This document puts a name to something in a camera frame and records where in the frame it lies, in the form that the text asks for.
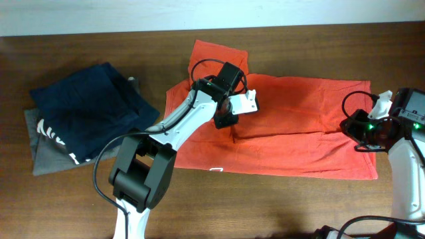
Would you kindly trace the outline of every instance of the wire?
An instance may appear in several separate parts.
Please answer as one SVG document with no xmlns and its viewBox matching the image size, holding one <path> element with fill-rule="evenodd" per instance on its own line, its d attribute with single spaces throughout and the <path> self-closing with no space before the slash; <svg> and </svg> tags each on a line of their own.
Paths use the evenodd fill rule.
<svg viewBox="0 0 425 239">
<path fill-rule="evenodd" d="M 213 61 L 213 62 L 218 62 L 218 63 L 221 63 L 221 64 L 224 64 L 224 61 L 222 61 L 222 60 L 217 60 L 217 59 L 211 59 L 211 58 L 207 58 L 207 59 L 203 59 L 203 60 L 200 60 L 200 61 L 198 61 L 193 67 L 192 67 L 192 70 L 191 70 L 191 79 L 192 79 L 192 81 L 193 82 L 195 82 L 195 77 L 193 77 L 193 73 L 195 72 L 195 68 L 200 64 L 200 63 L 202 63 L 202 62 L 206 62 L 206 61 Z"/>
<path fill-rule="evenodd" d="M 223 62 L 222 60 L 217 60 L 217 59 L 213 59 L 213 58 L 207 58 L 207 59 L 203 59 L 203 60 L 200 60 L 200 61 L 198 61 L 193 67 L 192 67 L 192 70 L 191 70 L 191 79 L 192 79 L 192 81 L 193 82 L 195 82 L 195 77 L 193 76 L 193 73 L 195 73 L 195 68 L 200 64 L 200 63 L 203 63 L 203 62 L 208 62 L 208 61 L 211 61 L 211 62 L 218 62 L 218 63 L 221 63 L 221 64 L 225 64 L 225 62 Z M 235 93 L 233 93 L 233 95 L 237 95 L 237 94 L 240 94 L 240 93 L 242 93 L 244 90 L 245 90 L 245 92 L 247 92 L 248 91 L 248 81 L 247 81 L 247 79 L 246 79 L 246 75 L 245 75 L 245 73 L 243 73 L 242 72 L 242 77 L 244 78 L 244 80 L 242 81 L 242 83 L 244 84 L 244 88 L 242 89 L 242 90 L 239 90 L 239 91 L 237 91 L 237 92 L 235 92 Z"/>
<path fill-rule="evenodd" d="M 424 157 L 424 155 L 422 154 L 422 152 L 421 152 L 421 150 L 420 150 L 420 148 L 419 148 L 419 146 L 418 146 L 418 144 L 416 143 L 416 141 L 414 140 L 414 138 L 413 138 L 413 131 L 412 131 L 412 127 L 408 127 L 407 125 L 404 125 L 404 131 L 406 132 L 408 132 L 408 139 L 410 140 L 410 142 L 412 143 L 412 145 L 413 145 L 413 148 L 414 148 L 414 150 L 416 150 L 416 152 L 418 153 L 418 156 L 419 156 L 419 159 L 420 159 L 420 161 L 421 161 L 421 163 L 422 163 L 422 168 L 425 168 L 425 157 Z"/>
<path fill-rule="evenodd" d="M 359 121 L 359 120 L 357 120 L 357 119 L 355 119 L 355 118 L 353 118 L 353 117 L 351 117 L 348 113 L 347 113 L 347 111 L 345 111 L 345 101 L 348 99 L 348 97 L 350 97 L 350 96 L 352 96 L 353 94 L 365 94 L 365 95 L 367 95 L 367 96 L 369 96 L 373 101 L 375 101 L 375 100 L 378 100 L 379 99 L 379 96 L 377 96 L 377 95 L 374 95 L 374 94 L 371 94 L 371 93 L 368 93 L 368 92 L 364 92 L 364 91 L 361 91 L 361 90 L 357 90 L 357 91 L 354 91 L 354 92 L 351 92 L 350 94 L 347 94 L 345 97 L 344 97 L 344 99 L 343 99 L 343 103 L 342 103 L 342 110 L 343 110 L 343 113 L 344 113 L 344 115 L 345 115 L 345 117 L 347 117 L 348 119 L 350 119 L 351 121 L 353 121 L 353 122 L 356 122 L 356 123 L 359 123 L 359 124 L 369 124 L 369 123 L 374 123 L 374 124 L 379 124 L 379 123 L 382 123 L 384 120 L 393 120 L 393 121 L 395 121 L 395 122 L 397 122 L 397 123 L 399 123 L 399 124 L 401 124 L 401 121 L 399 120 L 399 119 L 397 119 L 396 117 L 393 117 L 393 116 L 387 116 L 387 117 L 383 117 L 383 118 L 381 118 L 381 119 L 375 119 L 374 121 L 372 121 L 372 122 L 366 122 L 366 121 Z"/>
<path fill-rule="evenodd" d="M 93 166 L 93 185 L 94 185 L 94 189 L 96 190 L 96 192 L 105 200 L 107 200 L 110 204 L 114 205 L 115 207 L 117 207 L 118 209 L 120 209 L 123 214 L 124 214 L 124 218 L 125 218 L 125 226 L 126 226 L 126 239 L 128 239 L 128 212 L 127 210 L 122 207 L 121 205 L 119 205 L 118 203 L 116 203 L 114 200 L 112 200 L 110 197 L 106 196 L 100 189 L 98 186 L 98 182 L 96 180 L 96 173 L 98 171 L 98 167 L 99 167 L 99 162 L 100 159 L 102 158 L 102 155 L 105 153 L 105 150 L 115 141 L 122 139 L 124 137 L 129 137 L 129 136 L 137 136 L 137 135 L 153 135 L 153 134 L 160 134 L 160 133 L 165 133 L 166 131 L 169 131 L 170 129 L 172 129 L 173 127 L 175 127 L 193 108 L 193 105 L 195 104 L 195 100 L 198 96 L 198 90 L 199 90 L 199 82 L 196 81 L 196 86 L 195 86 L 195 94 L 193 96 L 193 99 L 191 101 L 191 103 L 189 104 L 189 107 L 186 109 L 186 111 L 181 115 L 181 117 L 179 119 L 177 119 L 176 121 L 174 121 L 169 127 L 163 128 L 159 131 L 141 131 L 141 132 L 133 132 L 133 133 L 126 133 L 120 136 L 117 136 L 116 138 L 114 138 L 113 140 L 111 140 L 109 143 L 107 143 L 105 145 L 105 147 L 101 150 L 101 152 L 99 153 L 99 155 L 97 156 L 95 162 L 94 162 L 94 166 Z"/>
<path fill-rule="evenodd" d="M 385 149 L 361 149 L 361 147 L 366 147 L 366 143 L 360 143 L 354 146 L 354 151 L 361 153 L 378 153 L 378 152 L 386 152 Z"/>
<path fill-rule="evenodd" d="M 368 93 L 368 92 L 364 92 L 364 91 L 361 91 L 361 90 L 357 90 L 357 91 L 354 91 L 354 92 L 351 92 L 350 94 L 347 94 L 345 97 L 344 97 L 344 100 L 343 100 L 343 103 L 342 103 L 342 109 L 343 109 L 343 113 L 345 114 L 345 117 L 347 117 L 347 118 L 349 118 L 350 120 L 352 120 L 352 121 L 354 121 L 354 122 L 356 122 L 356 123 L 361 123 L 361 124 L 366 124 L 366 123 L 369 123 L 369 122 L 365 122 L 365 121 L 359 121 L 359 120 L 356 120 L 355 118 L 353 118 L 353 117 L 351 117 L 346 111 L 345 111 L 345 101 L 348 99 L 348 97 L 350 97 L 350 96 L 352 96 L 353 94 L 365 94 L 365 95 L 367 95 L 367 96 L 369 96 L 370 98 L 374 98 L 374 94 L 371 94 L 371 93 Z"/>
<path fill-rule="evenodd" d="M 338 232 L 338 236 L 337 239 L 341 239 L 344 231 L 353 223 L 355 222 L 360 222 L 362 220 L 381 220 L 381 221 L 385 221 L 385 222 L 396 222 L 396 223 L 402 223 L 402 224 L 408 224 L 408 225 L 423 225 L 425 224 L 425 220 L 419 220 L 419 221 L 414 221 L 414 220 L 405 220 L 405 219 L 398 219 L 398 218 L 392 218 L 392 217 L 387 217 L 387 216 L 358 216 L 356 218 L 353 218 L 351 220 L 349 220 L 348 222 L 346 222 L 340 229 L 340 231 Z"/>
</svg>

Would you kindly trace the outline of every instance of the orange towel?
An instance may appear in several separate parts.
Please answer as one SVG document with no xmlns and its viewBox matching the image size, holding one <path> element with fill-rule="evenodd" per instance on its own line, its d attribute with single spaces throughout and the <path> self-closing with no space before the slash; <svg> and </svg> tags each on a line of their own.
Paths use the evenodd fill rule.
<svg viewBox="0 0 425 239">
<path fill-rule="evenodd" d="M 260 111 L 241 115 L 239 123 L 216 129 L 202 125 L 177 153 L 176 167 L 233 173 L 302 176 L 328 179 L 377 179 L 374 153 L 357 153 L 354 141 L 341 133 L 341 102 L 349 92 L 370 92 L 368 81 L 274 77 L 248 74 L 248 53 L 197 40 L 189 63 L 216 58 L 241 68 L 248 87 L 257 91 Z M 218 74 L 222 65 L 204 62 L 195 79 Z M 167 91 L 165 117 L 189 93 L 187 79 Z M 371 110 L 364 95 L 353 95 L 348 112 Z"/>
</svg>

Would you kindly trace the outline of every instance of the folded shirt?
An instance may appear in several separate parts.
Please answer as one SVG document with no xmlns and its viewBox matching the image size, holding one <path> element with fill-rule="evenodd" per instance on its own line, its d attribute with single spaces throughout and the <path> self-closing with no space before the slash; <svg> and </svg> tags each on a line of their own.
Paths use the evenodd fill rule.
<svg viewBox="0 0 425 239">
<path fill-rule="evenodd" d="M 128 79 L 132 88 L 140 94 L 139 80 L 133 77 Z M 50 130 L 47 136 L 48 128 L 44 127 L 44 133 L 39 129 L 39 122 L 41 115 L 39 109 L 24 110 L 25 121 L 27 123 L 31 155 L 33 158 L 33 175 L 39 176 L 47 173 L 55 173 L 58 171 L 73 169 L 75 167 L 84 166 L 93 163 L 93 160 L 86 159 L 87 162 L 76 164 L 76 161 L 71 160 L 68 155 L 68 150 L 63 142 L 56 142 L 56 134 Z M 118 153 L 120 146 L 106 150 L 102 155 L 101 160 L 110 159 L 115 157 Z"/>
<path fill-rule="evenodd" d="M 159 116 L 109 63 L 31 90 L 30 95 L 44 122 L 79 163 L 95 158 L 115 137 L 133 128 L 145 130 Z"/>
<path fill-rule="evenodd" d="M 241 68 L 255 89 L 260 110 L 241 115 L 238 124 L 216 129 L 211 120 L 188 138 L 177 153 L 176 167 L 328 179 L 377 179 L 374 153 L 354 151 L 355 142 L 341 133 L 341 102 L 350 92 L 370 92 L 369 81 L 275 77 L 248 74 L 248 53 L 196 41 L 191 66 L 216 58 Z M 204 62 L 195 79 L 217 74 L 221 65 Z M 190 79 L 167 91 L 165 117 L 187 97 Z M 352 95 L 346 109 L 370 111 L 372 102 Z"/>
</svg>

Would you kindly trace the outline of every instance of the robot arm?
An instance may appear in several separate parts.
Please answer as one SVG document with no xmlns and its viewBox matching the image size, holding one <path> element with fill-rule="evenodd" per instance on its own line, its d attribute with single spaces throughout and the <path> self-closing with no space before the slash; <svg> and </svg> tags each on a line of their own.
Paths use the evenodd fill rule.
<svg viewBox="0 0 425 239">
<path fill-rule="evenodd" d="M 357 110 L 341 122 L 343 133 L 355 140 L 356 151 L 388 153 L 393 181 L 393 224 L 371 238 L 423 238 L 425 234 L 425 92 L 401 88 L 394 103 L 392 92 L 375 98 L 368 114 Z M 409 223 L 397 222 L 398 219 Z M 327 226 L 321 237 L 338 238 L 338 231 Z"/>
<path fill-rule="evenodd" d="M 211 119 L 217 129 L 227 127 L 238 122 L 238 114 L 258 110 L 255 90 L 245 87 L 245 94 L 234 94 L 244 77 L 239 68 L 224 63 L 218 76 L 195 82 L 174 112 L 147 129 L 150 132 L 167 130 L 124 138 L 109 182 L 114 186 L 116 202 L 128 213 L 128 239 L 144 238 L 149 212 L 168 189 L 177 150 L 197 128 Z M 136 154 L 150 156 L 152 166 L 138 161 Z M 121 210 L 118 210 L 114 238 L 126 238 L 125 216 Z"/>
</svg>

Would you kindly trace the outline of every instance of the wooden table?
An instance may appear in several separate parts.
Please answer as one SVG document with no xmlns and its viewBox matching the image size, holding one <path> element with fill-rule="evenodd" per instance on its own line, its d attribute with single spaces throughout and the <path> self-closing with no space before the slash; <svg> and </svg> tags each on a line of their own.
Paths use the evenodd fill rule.
<svg viewBox="0 0 425 239">
<path fill-rule="evenodd" d="M 105 61 L 142 79 L 164 112 L 165 91 L 188 76 L 195 39 L 249 52 L 251 72 L 370 80 L 372 92 L 425 88 L 425 23 L 272 27 L 0 38 L 0 238 L 111 238 L 116 209 L 93 189 L 92 167 L 32 176 L 23 109 L 30 89 Z M 113 160 L 100 165 L 99 184 Z M 267 238 L 390 215 L 391 169 L 378 154 L 375 181 L 338 181 L 175 169 L 148 222 L 148 238 Z M 364 222 L 349 232 L 374 232 Z"/>
</svg>

